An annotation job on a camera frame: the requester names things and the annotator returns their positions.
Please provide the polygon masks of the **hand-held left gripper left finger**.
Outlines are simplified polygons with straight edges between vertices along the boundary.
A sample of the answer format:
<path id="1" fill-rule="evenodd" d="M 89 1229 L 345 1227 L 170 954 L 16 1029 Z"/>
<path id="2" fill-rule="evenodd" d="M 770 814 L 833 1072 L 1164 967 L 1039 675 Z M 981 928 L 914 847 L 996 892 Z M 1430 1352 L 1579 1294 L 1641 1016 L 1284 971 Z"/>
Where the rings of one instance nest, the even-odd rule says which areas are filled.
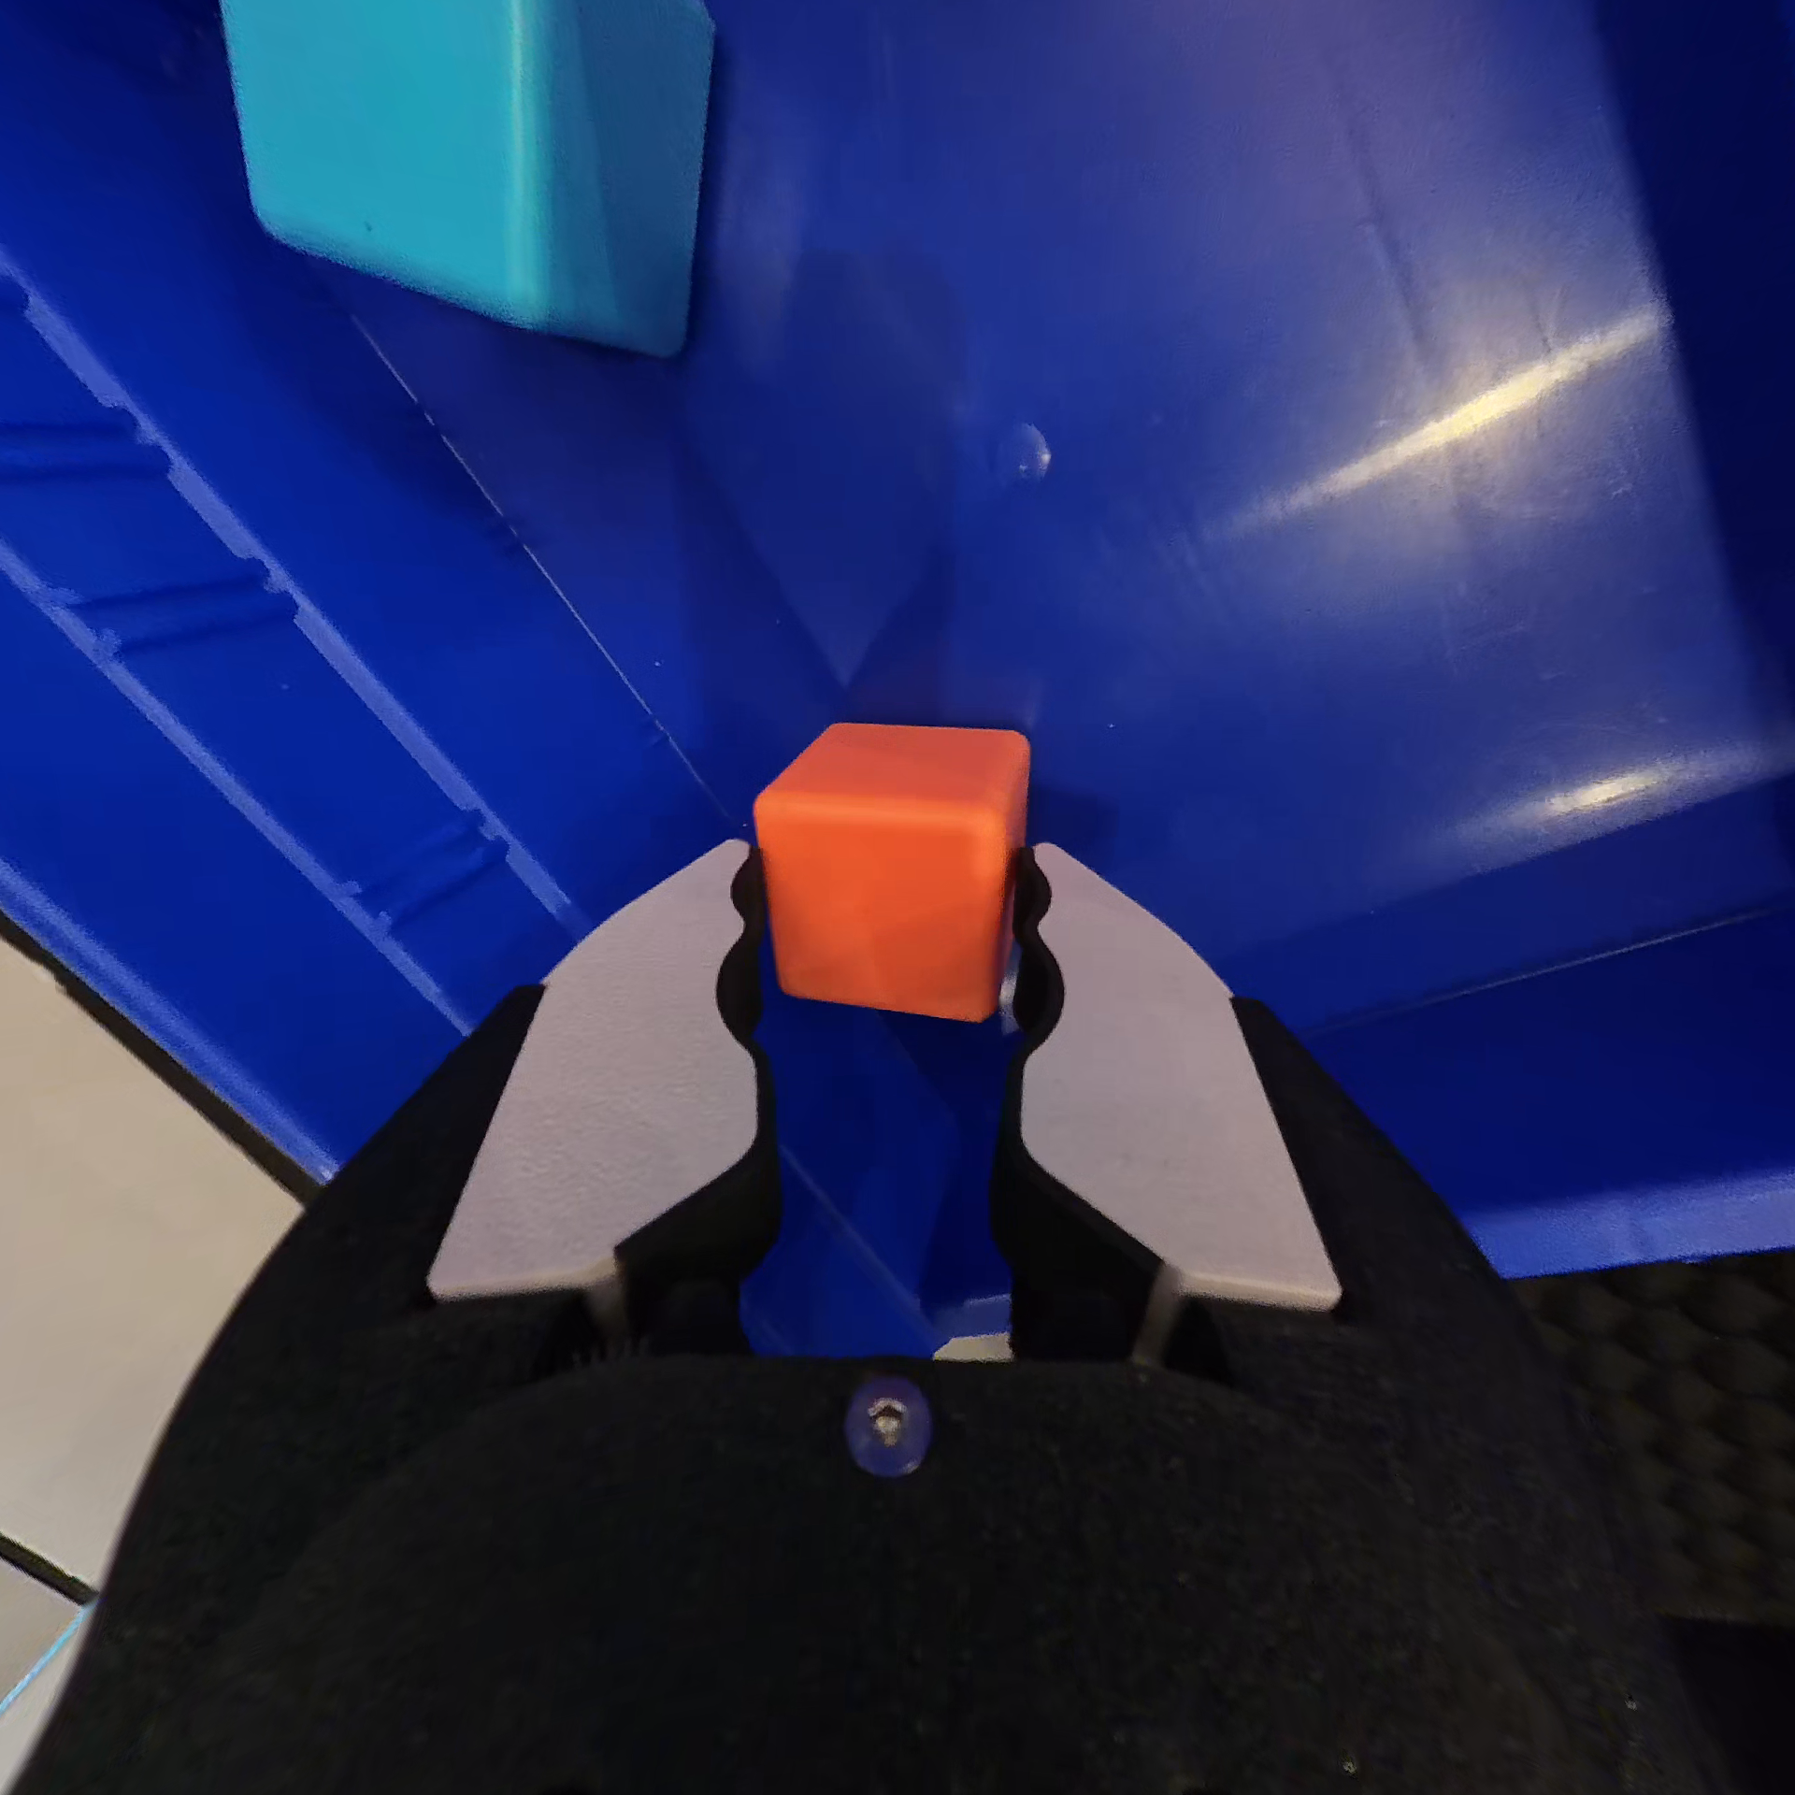
<path id="1" fill-rule="evenodd" d="M 605 1349 L 749 1349 L 783 1225 L 760 857 L 727 840 L 545 978 L 426 1289 L 573 1294 Z"/>

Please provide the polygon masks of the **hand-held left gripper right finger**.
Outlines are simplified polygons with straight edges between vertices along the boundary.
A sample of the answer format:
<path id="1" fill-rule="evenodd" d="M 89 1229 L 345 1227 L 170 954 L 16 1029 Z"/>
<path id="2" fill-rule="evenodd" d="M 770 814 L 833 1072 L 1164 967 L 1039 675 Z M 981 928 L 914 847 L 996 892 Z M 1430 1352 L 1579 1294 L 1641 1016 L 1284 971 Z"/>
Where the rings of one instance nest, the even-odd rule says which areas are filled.
<path id="1" fill-rule="evenodd" d="M 1065 849 L 1013 875 L 996 1135 L 1009 1354 L 1205 1354 L 1213 1311 L 1333 1317 L 1334 1263 L 1226 982 Z"/>

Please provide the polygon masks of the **black textured mat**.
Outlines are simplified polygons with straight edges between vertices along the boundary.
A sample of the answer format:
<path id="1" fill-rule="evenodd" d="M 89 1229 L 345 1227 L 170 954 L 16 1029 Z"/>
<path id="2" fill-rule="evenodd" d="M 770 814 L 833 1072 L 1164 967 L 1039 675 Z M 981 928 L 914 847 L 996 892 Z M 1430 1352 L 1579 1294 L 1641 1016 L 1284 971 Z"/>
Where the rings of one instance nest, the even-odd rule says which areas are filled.
<path id="1" fill-rule="evenodd" d="M 1656 1608 L 1793 1625 L 1793 1251 L 1514 1279 Z"/>

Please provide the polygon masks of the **teal magnetic cube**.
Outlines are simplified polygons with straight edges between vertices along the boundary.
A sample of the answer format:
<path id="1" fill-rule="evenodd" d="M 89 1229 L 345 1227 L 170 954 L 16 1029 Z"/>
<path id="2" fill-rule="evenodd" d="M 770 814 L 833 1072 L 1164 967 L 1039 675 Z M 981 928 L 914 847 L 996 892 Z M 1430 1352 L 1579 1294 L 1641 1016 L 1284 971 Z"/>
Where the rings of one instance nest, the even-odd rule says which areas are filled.
<path id="1" fill-rule="evenodd" d="M 304 255 L 517 329 L 684 348 L 697 2 L 224 2 L 250 202 Z"/>

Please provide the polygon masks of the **orange magnetic cube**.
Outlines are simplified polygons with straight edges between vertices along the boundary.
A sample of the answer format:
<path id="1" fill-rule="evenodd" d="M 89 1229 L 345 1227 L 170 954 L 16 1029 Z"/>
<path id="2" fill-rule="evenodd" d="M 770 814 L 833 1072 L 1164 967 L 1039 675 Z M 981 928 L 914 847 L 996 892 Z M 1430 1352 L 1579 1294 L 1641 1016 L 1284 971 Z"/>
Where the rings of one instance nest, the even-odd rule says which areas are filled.
<path id="1" fill-rule="evenodd" d="M 783 995 L 989 1021 L 1013 948 L 1030 745 L 833 724 L 753 801 Z"/>

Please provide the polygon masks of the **blue plastic bin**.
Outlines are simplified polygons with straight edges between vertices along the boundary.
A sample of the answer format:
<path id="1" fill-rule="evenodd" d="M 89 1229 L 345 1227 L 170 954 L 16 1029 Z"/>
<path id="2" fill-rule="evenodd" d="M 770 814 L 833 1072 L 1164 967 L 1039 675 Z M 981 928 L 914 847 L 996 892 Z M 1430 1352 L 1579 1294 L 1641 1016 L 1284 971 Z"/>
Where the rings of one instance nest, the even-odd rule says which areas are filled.
<path id="1" fill-rule="evenodd" d="M 1791 4 L 708 4 L 680 352 L 257 219 L 3 4 L 3 918 L 329 1178 L 841 722 L 1508 1277 L 1791 1248 Z"/>

